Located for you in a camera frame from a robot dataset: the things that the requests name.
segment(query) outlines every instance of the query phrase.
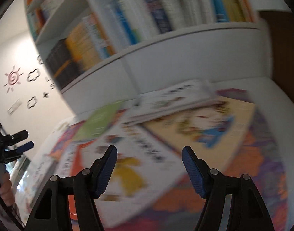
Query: blue book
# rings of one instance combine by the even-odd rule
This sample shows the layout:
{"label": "blue book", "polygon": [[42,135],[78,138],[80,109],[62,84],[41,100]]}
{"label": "blue book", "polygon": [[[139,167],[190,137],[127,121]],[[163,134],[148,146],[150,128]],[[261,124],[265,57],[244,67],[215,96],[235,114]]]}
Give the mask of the blue book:
{"label": "blue book", "polygon": [[130,28],[130,25],[126,19],[126,17],[124,16],[119,4],[118,4],[118,1],[117,0],[112,0],[111,2],[112,4],[112,7],[114,8],[115,10],[115,13],[117,15],[117,18],[119,20],[119,22],[122,24],[123,26],[123,29],[125,30],[126,32],[126,35],[128,36],[131,44],[137,44],[139,41],[136,39],[136,37],[134,36],[133,32],[132,32],[132,29]]}
{"label": "blue book", "polygon": [[160,0],[144,0],[161,34],[172,31],[169,19]]}
{"label": "blue book", "polygon": [[228,15],[226,13],[224,4],[222,0],[212,0],[214,5],[214,10],[216,13],[217,21],[218,22],[228,22]]}

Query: yellow book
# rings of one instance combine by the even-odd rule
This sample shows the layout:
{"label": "yellow book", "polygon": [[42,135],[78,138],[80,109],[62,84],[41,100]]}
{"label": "yellow book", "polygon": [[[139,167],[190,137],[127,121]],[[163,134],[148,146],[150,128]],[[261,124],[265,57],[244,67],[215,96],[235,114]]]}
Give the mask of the yellow book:
{"label": "yellow book", "polygon": [[222,0],[230,21],[246,21],[238,0]]}
{"label": "yellow book", "polygon": [[143,126],[177,153],[191,146],[199,159],[224,171],[245,138],[255,105],[226,97],[219,101],[145,122]]}

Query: colorful rug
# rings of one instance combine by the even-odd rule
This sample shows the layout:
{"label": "colorful rug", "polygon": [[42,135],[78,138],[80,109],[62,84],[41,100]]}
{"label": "colorful rug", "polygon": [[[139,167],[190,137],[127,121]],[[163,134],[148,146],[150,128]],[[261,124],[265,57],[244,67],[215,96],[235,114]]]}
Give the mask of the colorful rug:
{"label": "colorful rug", "polygon": [[[221,96],[251,102],[245,90],[227,89],[218,91]],[[236,157],[223,173],[240,177],[247,173],[254,180],[269,214],[275,231],[283,231],[287,216],[287,190],[285,171],[277,144],[263,115],[256,110],[252,124]],[[148,209],[128,222],[108,231],[193,231],[205,201],[197,195],[188,175],[185,175],[165,195]],[[224,207],[223,219],[229,215],[228,204]],[[72,221],[78,231],[77,221]],[[226,230],[223,221],[220,230]]]}

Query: sun wall sticker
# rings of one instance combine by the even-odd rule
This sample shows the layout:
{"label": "sun wall sticker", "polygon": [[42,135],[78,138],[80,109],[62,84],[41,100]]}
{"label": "sun wall sticker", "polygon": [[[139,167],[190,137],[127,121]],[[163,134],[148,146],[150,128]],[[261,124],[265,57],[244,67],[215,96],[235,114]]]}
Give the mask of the sun wall sticker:
{"label": "sun wall sticker", "polygon": [[17,71],[15,71],[15,66],[13,66],[13,70],[8,74],[8,73],[5,73],[4,75],[8,77],[8,82],[7,84],[4,85],[4,87],[6,87],[7,85],[9,85],[8,87],[8,90],[7,90],[7,93],[9,93],[10,89],[11,91],[14,91],[14,88],[13,86],[15,84],[20,84],[20,81],[19,81],[19,77],[23,74],[19,74],[19,71],[20,71],[20,68],[18,68]]}

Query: bookshelf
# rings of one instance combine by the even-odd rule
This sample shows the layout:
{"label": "bookshelf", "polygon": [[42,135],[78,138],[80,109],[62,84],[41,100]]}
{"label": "bookshelf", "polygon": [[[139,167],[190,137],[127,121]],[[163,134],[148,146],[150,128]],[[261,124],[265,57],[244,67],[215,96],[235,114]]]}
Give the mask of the bookshelf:
{"label": "bookshelf", "polygon": [[[26,13],[30,13],[32,10],[37,8],[43,0],[33,0],[28,8],[26,8]],[[115,50],[116,54],[106,58],[85,71],[68,85],[61,89],[61,94],[63,94],[65,100],[71,106],[72,99],[69,99],[69,95],[73,96],[73,91],[76,91],[75,94],[79,93],[78,88],[84,87],[84,83],[88,83],[88,86],[95,86],[95,84],[90,84],[90,77],[95,76],[95,73],[107,74],[106,70],[111,68],[108,66],[122,65],[122,72],[131,73],[129,66],[139,65],[133,63],[127,63],[127,60],[130,59],[128,56],[131,56],[134,53],[140,52],[142,49],[148,51],[151,49],[150,46],[160,46],[162,42],[169,41],[172,39],[180,39],[180,42],[183,41],[184,36],[187,35],[198,35],[198,34],[211,34],[213,31],[223,31],[231,30],[231,32],[238,32],[239,29],[246,29],[248,32],[257,31],[259,26],[257,23],[252,22],[224,22],[224,23],[210,23],[210,24],[201,24],[197,26],[185,27],[164,34],[154,36],[151,39],[141,41],[138,44],[131,45],[127,48],[123,48],[119,39],[115,34],[115,28],[111,22],[111,18],[108,16],[106,5],[109,4],[112,0],[54,0],[57,4],[53,13],[46,20],[44,26],[42,27],[37,39],[35,40],[36,47],[39,51],[43,60],[49,56],[49,53],[61,39],[67,38],[70,32],[82,21],[82,18],[95,13],[99,23],[103,27],[110,45]],[[169,52],[170,49],[163,49],[163,52]],[[131,81],[132,75],[127,77],[131,83],[137,85],[139,81]],[[134,89],[135,93],[141,92],[139,89]]]}

